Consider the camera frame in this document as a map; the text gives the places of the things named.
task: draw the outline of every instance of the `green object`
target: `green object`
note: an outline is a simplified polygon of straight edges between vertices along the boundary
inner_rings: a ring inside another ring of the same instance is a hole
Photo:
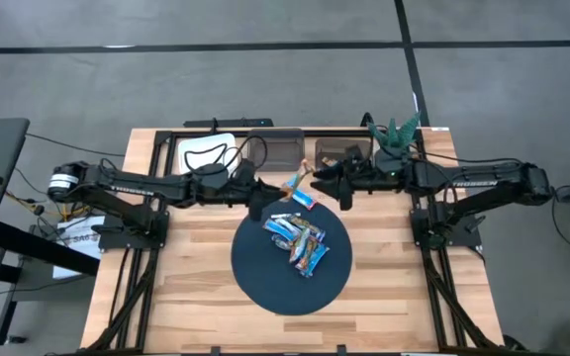
[[[397,130],[394,118],[391,118],[386,134],[380,133],[372,123],[368,123],[368,130],[381,146],[405,149],[413,142],[413,135],[419,123],[420,113],[415,113],[399,130]]]

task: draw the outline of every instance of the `wooden tabletop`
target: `wooden tabletop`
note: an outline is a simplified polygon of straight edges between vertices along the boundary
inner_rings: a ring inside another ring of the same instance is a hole
[[[427,152],[455,155],[450,131],[422,130]],[[147,173],[155,131],[132,130],[125,171]],[[312,163],[315,141],[305,138],[306,156]],[[435,157],[430,160],[456,164]],[[178,164],[175,159],[173,173],[178,172]],[[261,173],[260,177],[280,185],[292,174]],[[422,257],[414,246],[409,222],[410,196],[357,192],[353,208],[342,212],[335,200],[312,190],[309,180],[301,189],[332,209],[348,230],[353,264],[339,296],[308,315],[284,316],[262,309],[237,285],[231,267],[231,242],[247,209],[169,208],[170,231],[158,260],[145,352],[210,352],[211,346],[221,346],[223,352],[334,352],[339,344],[349,351],[437,350]],[[132,203],[142,200],[122,198]],[[112,250],[102,256],[82,347],[107,326],[123,253]],[[464,247],[448,248],[448,253],[459,302],[490,339],[502,343],[482,261]],[[124,298],[130,265],[128,261],[117,308]],[[453,345],[449,312],[443,300],[441,305],[448,343]],[[132,317],[128,345],[135,344],[137,325],[138,318]]]

